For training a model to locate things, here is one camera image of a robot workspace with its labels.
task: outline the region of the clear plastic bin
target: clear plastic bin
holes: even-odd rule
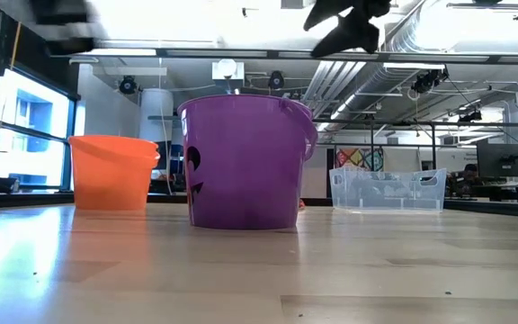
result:
[[[447,169],[398,173],[329,171],[333,206],[356,212],[442,212]]]

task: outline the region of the bucket handle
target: bucket handle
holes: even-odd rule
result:
[[[307,152],[305,152],[305,160],[309,160],[313,156],[313,152],[315,151],[315,146],[317,145],[317,139],[319,136],[317,134],[317,129],[311,121],[313,113],[304,104],[292,101],[287,98],[281,99],[281,108],[285,113],[291,116],[291,118],[297,122],[300,128],[303,130],[305,139],[308,141]]]
[[[71,146],[76,146],[77,149],[81,149],[82,151],[84,151],[85,153],[87,153],[89,155],[92,155],[92,156],[95,156],[95,157],[98,157],[98,158],[101,158],[104,160],[108,160],[108,161],[123,160],[123,161],[127,161],[126,164],[143,165],[146,167],[153,168],[156,166],[156,161],[159,159],[159,157],[154,158],[153,165],[147,166],[146,160],[143,157],[133,157],[133,156],[121,154],[116,151],[108,150],[108,149],[90,144],[82,139],[79,139],[77,136],[70,137],[68,141]]]

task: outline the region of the colorful poster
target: colorful poster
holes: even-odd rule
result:
[[[339,148],[335,155],[335,167],[355,166],[371,171],[374,159],[374,171],[383,171],[383,158],[383,148],[374,149],[372,154],[370,148]]]

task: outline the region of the purple bucket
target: purple bucket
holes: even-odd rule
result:
[[[194,226],[295,226],[303,162],[317,130],[308,107],[261,95],[216,95],[179,107]]]

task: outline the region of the computer monitor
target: computer monitor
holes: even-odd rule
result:
[[[477,144],[479,176],[518,176],[518,144]]]

